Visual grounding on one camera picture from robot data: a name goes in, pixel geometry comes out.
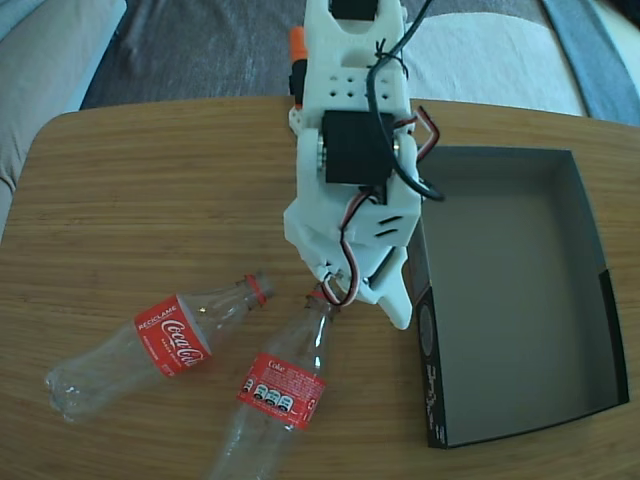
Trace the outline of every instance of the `black cable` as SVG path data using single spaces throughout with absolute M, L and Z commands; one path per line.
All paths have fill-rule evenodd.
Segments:
M 382 136 L 382 138 L 384 138 L 384 142 L 386 143 L 386 146 L 387 146 L 387 156 L 389 157 L 389 162 L 391 163 L 391 166 L 393 167 L 395 172 L 402 179 L 402 181 L 406 183 L 415 192 L 419 193 L 423 197 L 441 202 L 444 200 L 444 195 L 440 193 L 435 188 L 434 185 L 432 185 L 426 180 L 422 180 L 423 183 L 420 184 L 419 182 L 411 178 L 411 175 L 409 175 L 404 170 L 402 165 L 400 165 L 400 162 L 398 162 L 398 159 L 396 158 L 396 155 L 393 151 L 393 145 L 391 144 L 391 141 L 387 137 L 387 134 L 384 129 L 382 116 L 380 115 L 380 109 L 378 108 L 378 97 L 376 94 L 376 76 L 378 75 L 380 70 L 382 70 L 382 68 L 386 66 L 390 61 L 397 60 L 400 51 L 405 47 L 405 45 L 409 42 L 409 40 L 411 40 L 413 35 L 416 33 L 416 31 L 420 27 L 420 24 L 422 23 L 425 16 L 427 15 L 427 9 L 431 5 L 431 2 L 433 2 L 433 0 L 426 0 L 424 2 L 424 5 L 418 12 L 418 16 L 416 17 L 416 20 L 413 22 L 411 27 L 409 27 L 409 30 L 405 32 L 405 34 L 398 41 L 398 43 L 396 43 L 393 46 L 393 48 L 391 48 L 391 50 L 389 50 L 385 54 L 376 55 L 378 57 L 378 61 L 375 63 L 373 67 L 371 67 L 371 69 L 369 70 L 369 73 L 367 74 L 367 102 L 369 104 L 369 111 L 371 112 L 371 114 L 375 119 L 374 123 L 377 125 L 379 129 L 378 133 L 380 136 Z

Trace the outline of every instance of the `cardboard box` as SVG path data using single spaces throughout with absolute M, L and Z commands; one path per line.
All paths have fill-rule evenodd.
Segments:
M 440 147 L 409 245 L 429 445 L 452 448 L 627 403 L 611 279 L 569 151 Z

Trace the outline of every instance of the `coca-cola logo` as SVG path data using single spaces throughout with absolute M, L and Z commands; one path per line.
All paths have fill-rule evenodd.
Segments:
M 165 320 L 161 325 L 162 332 L 167 337 L 171 348 L 176 352 L 180 361 L 187 367 L 192 367 L 204 359 L 204 353 L 194 348 L 183 333 L 187 326 L 178 320 Z

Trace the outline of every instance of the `coca-cola bottle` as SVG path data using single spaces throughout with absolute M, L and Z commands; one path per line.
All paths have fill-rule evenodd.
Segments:
M 225 288 L 173 295 L 126 322 L 102 345 L 51 370 L 45 380 L 51 406 L 67 421 L 85 420 L 125 394 L 199 364 L 272 295 L 263 274 Z
M 306 308 L 255 358 L 238 394 L 240 406 L 208 480 L 269 480 L 324 390 L 327 337 L 338 307 L 319 289 Z

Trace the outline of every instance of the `wooden table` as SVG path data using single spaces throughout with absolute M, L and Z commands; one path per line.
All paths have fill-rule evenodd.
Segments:
M 0 477 L 196 479 L 225 436 L 260 344 L 313 279 L 283 237 L 295 196 L 288 98 L 89 110 L 35 141 L 0 247 Z M 632 394 L 640 376 L 640 131 L 524 110 L 428 102 L 447 145 L 573 149 L 616 287 Z M 85 425 L 43 378 L 175 291 L 264 268 L 279 296 L 224 356 Z M 622 479 L 640 475 L 640 404 L 489 444 L 427 448 L 415 330 L 350 307 L 327 393 L 281 479 Z

